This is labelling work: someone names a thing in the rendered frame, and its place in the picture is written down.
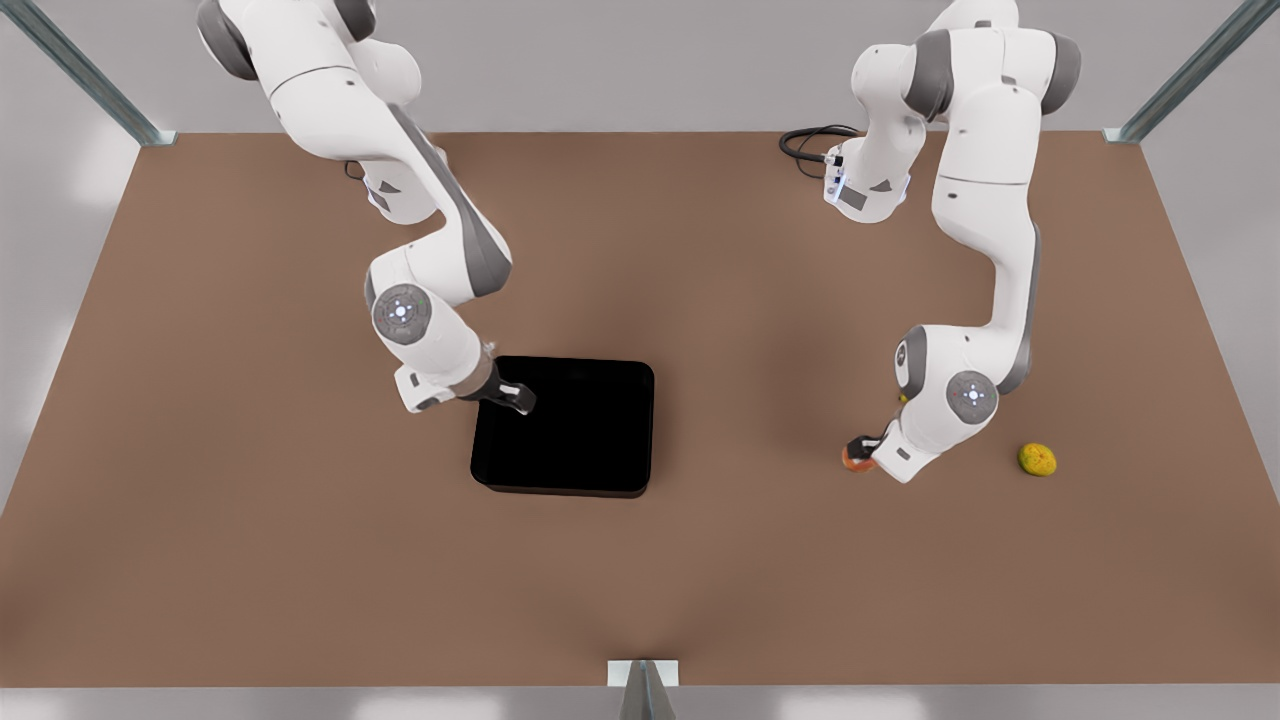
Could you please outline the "silver frame post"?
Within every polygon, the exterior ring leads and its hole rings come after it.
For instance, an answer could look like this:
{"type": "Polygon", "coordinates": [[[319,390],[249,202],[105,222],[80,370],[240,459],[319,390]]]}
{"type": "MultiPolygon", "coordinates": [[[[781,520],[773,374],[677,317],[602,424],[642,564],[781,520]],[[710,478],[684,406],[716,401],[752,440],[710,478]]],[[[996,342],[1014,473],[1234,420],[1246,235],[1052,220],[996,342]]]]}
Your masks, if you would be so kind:
{"type": "Polygon", "coordinates": [[[620,720],[676,720],[667,689],[678,685],[677,660],[611,660],[608,687],[622,687],[620,720]]]}
{"type": "Polygon", "coordinates": [[[164,147],[177,132],[159,129],[33,0],[0,0],[5,15],[140,146],[164,147]]]}
{"type": "Polygon", "coordinates": [[[1243,0],[1125,123],[1102,129],[1105,141],[1140,143],[1279,10],[1280,0],[1243,0]]]}

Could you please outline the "black square tray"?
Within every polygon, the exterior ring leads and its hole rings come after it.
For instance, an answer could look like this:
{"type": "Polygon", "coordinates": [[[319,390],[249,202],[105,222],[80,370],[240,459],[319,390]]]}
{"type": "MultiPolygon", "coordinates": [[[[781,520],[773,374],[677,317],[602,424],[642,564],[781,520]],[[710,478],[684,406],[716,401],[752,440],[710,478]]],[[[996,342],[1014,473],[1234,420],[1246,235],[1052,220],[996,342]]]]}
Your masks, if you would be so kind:
{"type": "Polygon", "coordinates": [[[655,377],[640,361],[504,356],[532,411],[483,402],[470,471],[493,491],[636,498],[652,474],[655,377]]]}

